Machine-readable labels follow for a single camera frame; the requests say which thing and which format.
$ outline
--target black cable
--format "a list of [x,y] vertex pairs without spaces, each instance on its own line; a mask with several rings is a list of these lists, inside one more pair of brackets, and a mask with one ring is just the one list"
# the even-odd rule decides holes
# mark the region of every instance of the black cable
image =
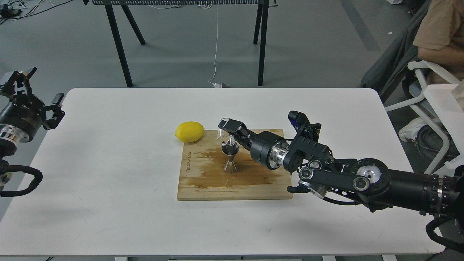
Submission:
[[59,5],[55,5],[55,6],[53,6],[53,7],[50,7],[50,8],[48,8],[48,9],[46,9],[46,10],[44,10],[44,11],[40,11],[40,12],[38,12],[38,13],[26,14],[25,16],[18,17],[17,20],[22,19],[22,18],[26,18],[26,17],[31,17],[31,16],[37,15],[37,14],[39,14],[39,13],[46,12],[46,11],[48,11],[48,10],[50,10],[50,9],[54,9],[55,7],[62,6],[62,5],[67,4],[67,3],[71,2],[71,1],[72,1],[72,0],[69,0],[69,1],[64,2],[64,3],[61,3],[61,4],[59,4]]
[[455,242],[451,239],[441,237],[437,235],[437,233],[435,233],[436,228],[438,228],[440,225],[450,220],[452,219],[443,219],[443,220],[434,219],[425,226],[425,231],[427,232],[427,235],[429,236],[429,238],[437,242],[438,244],[443,245],[447,248],[453,249],[455,251],[458,251],[460,253],[464,253],[464,243]]
[[432,258],[436,257],[436,256],[439,255],[439,254],[442,254],[443,252],[433,254],[433,255],[431,255],[429,258],[427,258],[425,261],[430,261],[430,260],[432,260]]
[[342,206],[355,206],[355,205],[359,205],[360,203],[356,202],[356,201],[339,201],[339,200],[335,200],[335,199],[331,199],[331,198],[328,198],[328,197],[323,197],[322,198],[323,200],[329,202],[329,203],[333,203],[333,204],[337,204],[337,205],[342,205]]
[[7,172],[19,172],[19,171],[27,173],[27,174],[31,174],[32,176],[34,176],[34,179],[29,184],[29,187],[27,187],[27,189],[18,190],[18,191],[0,191],[0,196],[2,197],[24,196],[28,193],[31,193],[34,189],[36,189],[37,186],[42,181],[42,178],[43,178],[42,172],[40,172],[40,170],[38,169],[29,167],[29,166],[10,165],[2,169],[2,172],[3,172],[2,174],[7,173]]

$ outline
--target cutting board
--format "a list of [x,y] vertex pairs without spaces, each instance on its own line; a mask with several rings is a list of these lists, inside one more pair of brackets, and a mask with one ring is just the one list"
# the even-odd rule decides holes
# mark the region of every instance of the cutting board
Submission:
[[[253,130],[260,133],[266,130]],[[283,130],[267,130],[284,136]],[[287,192],[290,173],[269,170],[253,161],[250,152],[240,146],[234,158],[237,172],[226,173],[227,157],[216,144],[216,130],[206,130],[196,142],[184,144],[180,165],[177,199],[187,200],[257,200],[291,199]]]

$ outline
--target black robotic arm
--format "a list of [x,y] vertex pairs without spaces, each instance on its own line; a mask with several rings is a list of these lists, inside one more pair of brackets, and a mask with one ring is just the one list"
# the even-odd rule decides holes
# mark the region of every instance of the black robotic arm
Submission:
[[[254,133],[245,124],[233,119],[222,120],[219,128],[227,131],[239,144],[250,151],[254,161],[275,170],[283,166],[292,173],[297,171],[298,186],[289,186],[290,193],[312,193],[339,205],[363,204],[371,212],[393,206],[413,209],[421,215],[431,214],[434,220],[426,226],[429,237],[437,243],[464,253],[464,244],[438,236],[434,229],[455,220],[460,231],[464,228],[464,165],[457,168],[454,177],[426,175],[389,169],[373,158],[336,159],[326,145],[318,143],[320,124],[311,124],[305,114],[289,113],[290,123],[296,130],[291,140],[285,140],[268,131]],[[326,196],[339,194],[349,202]]]
[[[43,126],[46,130],[55,129],[64,117],[61,101],[64,94],[58,93],[52,104],[46,106],[33,93],[29,79],[36,67],[26,72],[10,72],[0,80],[0,95],[10,101],[0,113],[0,196],[22,196],[33,191],[42,181],[42,172],[29,166],[10,165],[3,159],[12,156],[17,150],[18,142],[30,142]],[[52,117],[47,119],[47,111]],[[13,172],[24,172],[34,176],[27,189],[21,191],[2,191]]]

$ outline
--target table leg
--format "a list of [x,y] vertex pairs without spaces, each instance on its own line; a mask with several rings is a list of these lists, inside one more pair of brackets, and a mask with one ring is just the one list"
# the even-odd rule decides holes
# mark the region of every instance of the table leg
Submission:
[[130,77],[126,55],[124,54],[124,49],[122,47],[121,36],[119,35],[119,30],[117,29],[113,6],[105,5],[105,9],[106,14],[108,16],[108,22],[110,22],[111,32],[113,33],[113,39],[115,41],[117,54],[119,56],[119,61],[121,62],[122,72],[124,73],[124,78],[126,79],[127,87],[132,87],[132,78]]
[[145,44],[145,40],[143,39],[142,33],[139,30],[139,26],[137,26],[137,23],[135,22],[134,17],[132,16],[132,13],[129,10],[129,6],[127,5],[121,5],[122,10],[126,14],[127,20],[129,20],[130,25],[132,26],[132,29],[134,29],[135,35],[139,39],[139,42],[141,45]]
[[258,44],[259,26],[261,25],[261,17],[263,16],[263,5],[258,5],[258,12],[256,13],[255,37],[253,44]]
[[396,261],[396,256],[393,254],[383,254],[382,259],[383,261]]
[[263,1],[263,17],[261,19],[261,45],[259,49],[258,86],[263,86],[264,54],[266,52],[267,16],[269,13],[269,0]]
[[336,259],[334,255],[323,255],[322,261],[336,261]]

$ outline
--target yellow lemon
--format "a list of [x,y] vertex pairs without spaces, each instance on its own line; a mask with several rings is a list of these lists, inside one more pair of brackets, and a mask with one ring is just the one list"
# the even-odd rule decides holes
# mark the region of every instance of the yellow lemon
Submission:
[[203,136],[205,128],[195,121],[187,121],[180,124],[175,130],[174,135],[182,142],[194,142]]

